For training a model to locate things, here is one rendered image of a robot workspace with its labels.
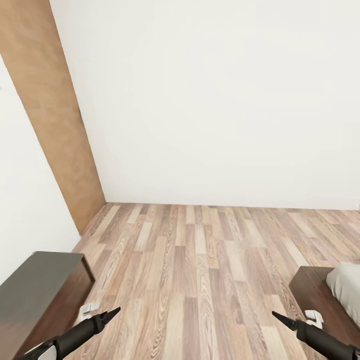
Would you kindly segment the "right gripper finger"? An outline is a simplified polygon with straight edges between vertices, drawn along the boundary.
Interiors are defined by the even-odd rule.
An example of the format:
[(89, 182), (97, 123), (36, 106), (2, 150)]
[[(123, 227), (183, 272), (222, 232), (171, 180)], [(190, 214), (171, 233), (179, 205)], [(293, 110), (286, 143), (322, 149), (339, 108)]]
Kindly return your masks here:
[(297, 331), (298, 327), (298, 319), (293, 320), (285, 315), (282, 315), (278, 312), (272, 311), (272, 314), (278, 318), (281, 322), (283, 322), (288, 328), (290, 328), (292, 331)]

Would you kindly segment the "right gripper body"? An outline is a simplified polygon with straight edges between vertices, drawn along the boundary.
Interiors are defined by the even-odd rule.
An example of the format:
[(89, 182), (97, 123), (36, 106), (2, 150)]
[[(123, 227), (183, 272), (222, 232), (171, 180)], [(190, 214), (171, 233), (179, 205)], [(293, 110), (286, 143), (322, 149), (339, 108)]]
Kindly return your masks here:
[(333, 360), (332, 347), (334, 336), (313, 324), (310, 325), (305, 321), (299, 320), (296, 337), (324, 355), (328, 360)]

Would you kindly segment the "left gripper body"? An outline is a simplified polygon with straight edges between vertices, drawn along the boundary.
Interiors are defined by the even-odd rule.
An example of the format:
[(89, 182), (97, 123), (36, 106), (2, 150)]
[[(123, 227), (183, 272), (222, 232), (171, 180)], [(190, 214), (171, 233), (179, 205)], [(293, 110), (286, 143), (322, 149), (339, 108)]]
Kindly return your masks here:
[(73, 326), (69, 331), (72, 332), (75, 346), (74, 350), (78, 349), (81, 345), (87, 342), (94, 335), (103, 331), (102, 319), (100, 314), (91, 316), (76, 326)]

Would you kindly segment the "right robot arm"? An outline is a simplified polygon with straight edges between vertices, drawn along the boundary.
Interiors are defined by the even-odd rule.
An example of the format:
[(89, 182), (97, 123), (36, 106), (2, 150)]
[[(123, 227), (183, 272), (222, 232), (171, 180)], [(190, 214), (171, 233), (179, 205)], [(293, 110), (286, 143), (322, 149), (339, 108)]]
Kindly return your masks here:
[(360, 348), (346, 345), (334, 336), (322, 330), (324, 322), (322, 314), (316, 310), (306, 310), (308, 320), (293, 320), (278, 312), (272, 314), (292, 331), (297, 331), (296, 337), (324, 355), (328, 360), (360, 360)]

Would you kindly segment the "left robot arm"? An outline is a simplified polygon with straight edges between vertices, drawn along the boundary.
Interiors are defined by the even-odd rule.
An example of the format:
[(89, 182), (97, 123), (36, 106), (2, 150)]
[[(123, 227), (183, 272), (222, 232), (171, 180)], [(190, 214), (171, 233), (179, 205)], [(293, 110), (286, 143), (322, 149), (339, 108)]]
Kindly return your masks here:
[(43, 342), (15, 360), (63, 360), (71, 352), (99, 334), (105, 325), (117, 315), (121, 307), (92, 316), (100, 306), (99, 302), (84, 304), (80, 307), (78, 324), (63, 335), (56, 335)]

